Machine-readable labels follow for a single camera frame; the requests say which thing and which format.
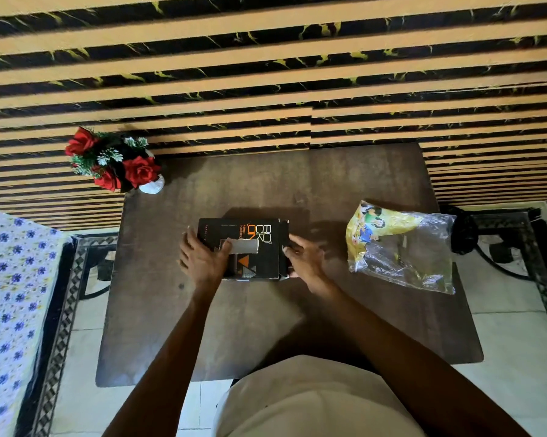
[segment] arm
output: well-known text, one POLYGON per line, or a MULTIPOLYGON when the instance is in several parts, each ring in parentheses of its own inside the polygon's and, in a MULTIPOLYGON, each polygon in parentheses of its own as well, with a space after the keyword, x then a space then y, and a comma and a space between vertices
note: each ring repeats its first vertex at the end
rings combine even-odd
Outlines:
POLYGON ((322 271, 323 251, 290 235, 294 271, 328 308, 430 436, 528 434, 472 382, 437 354, 397 330, 342 291, 322 271))
POLYGON ((195 285, 192 299, 148 370, 105 430, 105 437, 173 437, 176 434, 206 316, 223 278, 231 243, 226 242, 223 249, 212 253, 189 227, 180 248, 180 266, 195 285))

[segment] black box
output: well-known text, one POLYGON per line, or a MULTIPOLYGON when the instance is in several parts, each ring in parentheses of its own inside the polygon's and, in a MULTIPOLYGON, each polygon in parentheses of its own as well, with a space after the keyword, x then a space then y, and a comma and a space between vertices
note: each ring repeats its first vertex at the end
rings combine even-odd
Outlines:
POLYGON ((198 238, 212 251, 233 240, 224 279, 238 281, 286 278, 282 249, 289 245, 288 234, 289 222, 279 219, 201 219, 198 229, 198 238))

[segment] transparent plastic bag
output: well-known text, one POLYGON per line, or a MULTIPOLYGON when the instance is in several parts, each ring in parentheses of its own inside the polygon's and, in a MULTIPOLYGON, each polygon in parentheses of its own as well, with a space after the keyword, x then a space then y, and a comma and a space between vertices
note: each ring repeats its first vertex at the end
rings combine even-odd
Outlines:
POLYGON ((395 212, 361 201, 346 227, 349 270, 453 294, 454 220, 449 214, 395 212))

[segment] red rose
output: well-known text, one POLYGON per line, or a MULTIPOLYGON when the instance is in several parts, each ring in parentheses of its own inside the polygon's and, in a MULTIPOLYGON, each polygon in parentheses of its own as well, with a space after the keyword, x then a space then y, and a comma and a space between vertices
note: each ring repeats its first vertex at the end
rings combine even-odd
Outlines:
POLYGON ((138 156, 134 160, 124 161, 126 179, 132 183, 134 188, 158 179, 160 166, 156 165, 152 157, 142 158, 138 156))
POLYGON ((116 191, 117 189, 122 188, 122 183, 119 181, 118 177, 109 170, 100 172, 100 175, 101 177, 99 179, 95 178, 95 185, 99 185, 99 187, 103 187, 104 189, 111 191, 116 191))
POLYGON ((67 156, 82 155, 86 150, 93 147, 98 140, 88 130, 80 127, 73 139, 69 141, 69 145, 65 148, 65 154, 67 156))

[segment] white vase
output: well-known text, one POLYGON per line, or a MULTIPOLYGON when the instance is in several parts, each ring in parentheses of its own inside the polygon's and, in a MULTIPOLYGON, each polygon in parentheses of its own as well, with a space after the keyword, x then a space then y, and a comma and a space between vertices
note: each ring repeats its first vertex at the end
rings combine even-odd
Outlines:
POLYGON ((158 179, 156 179, 153 182, 149 182, 144 185, 140 185, 138 187, 139 190, 143 191, 144 193, 148 193, 148 195, 155 195, 160 190, 164 188, 164 176, 161 174, 158 175, 158 179))

